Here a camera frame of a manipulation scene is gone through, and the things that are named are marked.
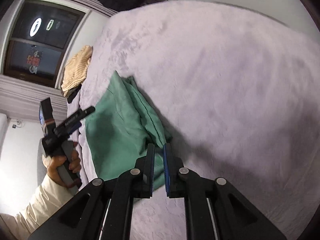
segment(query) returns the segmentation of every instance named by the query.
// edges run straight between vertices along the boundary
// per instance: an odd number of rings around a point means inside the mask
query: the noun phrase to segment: yellow striped towel
[[[61,89],[64,96],[68,90],[75,88],[87,77],[88,66],[91,61],[92,47],[85,45],[77,54],[75,54],[66,64],[64,69],[63,83]]]

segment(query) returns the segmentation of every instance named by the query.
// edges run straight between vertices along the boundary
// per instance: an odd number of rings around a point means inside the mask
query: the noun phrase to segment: small screen
[[[41,124],[41,126],[42,126],[42,131],[43,131],[43,133],[44,133],[45,120],[44,120],[44,117],[43,117],[43,113],[42,113],[41,107],[39,108],[39,120],[40,120],[40,124]]]

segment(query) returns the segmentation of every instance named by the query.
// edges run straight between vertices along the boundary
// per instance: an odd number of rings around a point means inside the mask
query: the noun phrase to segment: metal screw head
[[[226,183],[227,183],[226,179],[224,179],[224,178],[217,178],[216,182],[221,186],[226,185]]]
[[[181,174],[188,174],[189,169],[187,169],[187,168],[180,168],[180,169],[179,169],[179,172],[180,172]]]
[[[102,184],[102,179],[96,178],[92,181],[94,186],[100,186]]]
[[[134,169],[132,169],[132,170],[130,171],[130,173],[131,173],[132,175],[138,175],[138,174],[140,173],[140,170],[134,168]]]

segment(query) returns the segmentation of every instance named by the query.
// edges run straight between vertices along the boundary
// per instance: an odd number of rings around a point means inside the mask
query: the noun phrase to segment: window
[[[54,87],[63,56],[84,12],[26,0],[9,39],[4,74]]]

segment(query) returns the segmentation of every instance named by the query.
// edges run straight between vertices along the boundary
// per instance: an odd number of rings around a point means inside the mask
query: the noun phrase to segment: window frame
[[[20,13],[21,13],[22,8],[25,5],[25,3],[35,3],[35,4],[41,4],[41,5],[46,5],[46,6],[50,6],[50,7],[60,8],[60,9],[63,9],[65,11],[72,12],[74,14],[79,15],[79,18],[76,21],[76,24],[73,27],[73,29],[72,29],[72,31],[71,31],[71,33],[70,33],[70,35],[69,35],[69,37],[68,37],[68,39],[66,41],[66,44],[65,44],[63,49],[60,49],[60,48],[57,48],[57,47],[54,47],[54,46],[50,46],[50,45],[46,45],[44,43],[40,43],[40,42],[36,42],[36,41],[30,41],[30,40],[25,40],[25,39],[21,39],[21,38],[13,38],[12,37],[13,30],[14,30],[14,28],[16,26],[17,20],[18,20],[18,18],[20,16]],[[40,84],[40,85],[44,85],[44,86],[48,86],[48,87],[54,88],[55,84],[56,84],[56,81],[57,81],[57,78],[58,78],[59,70],[61,68],[61,63],[63,61],[65,53],[67,52],[67,48],[68,48],[68,46],[70,44],[70,41],[71,41],[73,35],[75,34],[76,29],[78,28],[78,26],[79,26],[80,22],[82,21],[82,19],[84,18],[84,16],[85,16],[85,12],[79,11],[77,9],[73,9],[73,8],[70,8],[70,7],[67,7],[65,5],[60,5],[60,4],[47,2],[47,1],[41,1],[41,0],[24,0],[22,5],[21,5],[21,7],[20,7],[20,11],[17,14],[17,17],[16,17],[16,19],[14,21],[14,24],[13,24],[13,27],[11,29],[10,35],[9,35],[7,51],[6,51],[5,58],[4,58],[4,72],[3,72],[3,74],[6,75],[6,76],[13,77],[13,78],[18,78],[18,79],[22,79],[22,80],[29,81],[29,82],[32,82],[32,83],[37,83],[37,84]],[[49,48],[49,49],[52,49],[52,50],[55,50],[55,51],[58,51],[58,52],[61,53],[60,58],[59,58],[58,63],[57,63],[57,67],[56,67],[56,71],[55,71],[53,80],[42,78],[42,77],[36,76],[36,75],[34,75],[32,73],[24,73],[22,71],[10,69],[10,67],[11,67],[10,66],[10,58],[11,58],[13,45],[14,45],[15,41],[46,47],[46,48]]]

